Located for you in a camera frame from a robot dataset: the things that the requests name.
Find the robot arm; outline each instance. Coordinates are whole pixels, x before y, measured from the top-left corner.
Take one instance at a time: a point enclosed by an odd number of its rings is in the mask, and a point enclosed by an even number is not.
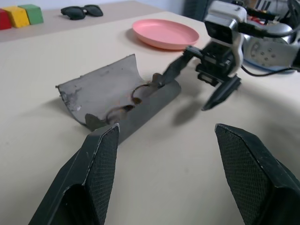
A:
[[[162,87],[174,80],[188,62],[193,57],[197,57],[201,60],[196,67],[196,71],[199,72],[198,79],[217,87],[202,110],[209,110],[224,102],[241,84],[241,79],[236,75],[236,71],[243,63],[244,31],[247,34],[261,35],[255,26],[247,27],[246,20],[245,8],[214,1],[205,18],[205,26],[211,37],[209,43],[203,49],[187,47],[183,55],[172,62],[155,81],[157,85]],[[257,43],[244,54],[260,57],[257,59],[265,61],[268,65],[300,70],[299,45],[266,42],[260,38],[255,38]],[[263,54],[254,54],[254,51],[262,51],[262,49],[264,50]]]

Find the black sunglasses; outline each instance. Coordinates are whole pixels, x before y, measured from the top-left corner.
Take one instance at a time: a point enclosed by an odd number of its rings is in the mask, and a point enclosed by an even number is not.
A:
[[[82,20],[85,18],[85,15],[91,16],[103,16],[103,12],[97,5],[86,5],[84,7],[79,6],[69,6],[62,8],[61,13],[67,15],[71,20]]]

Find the green block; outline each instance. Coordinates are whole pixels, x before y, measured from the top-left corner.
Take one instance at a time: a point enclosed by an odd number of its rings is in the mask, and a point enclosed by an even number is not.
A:
[[[41,8],[32,4],[18,6],[26,10],[31,25],[43,23],[43,15]]]

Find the white wall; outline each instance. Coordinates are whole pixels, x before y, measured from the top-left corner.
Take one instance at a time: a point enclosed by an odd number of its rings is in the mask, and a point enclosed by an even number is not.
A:
[[[83,6],[87,4],[103,4],[125,0],[0,0],[0,8],[5,6],[34,4],[42,9],[62,8],[66,6]],[[184,0],[137,0],[166,11],[181,14]]]

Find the gray metal piece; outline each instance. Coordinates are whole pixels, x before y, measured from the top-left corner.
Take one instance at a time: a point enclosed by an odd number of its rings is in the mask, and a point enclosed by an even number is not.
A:
[[[57,86],[61,98],[70,113],[79,123],[91,131],[106,126],[108,111],[123,105],[133,105],[132,90],[146,82],[139,76],[135,55],[130,55],[111,65],[100,68],[77,79]],[[135,97],[142,103],[118,121],[119,143],[150,120],[181,92],[181,87],[172,81],[160,89],[145,88]]]

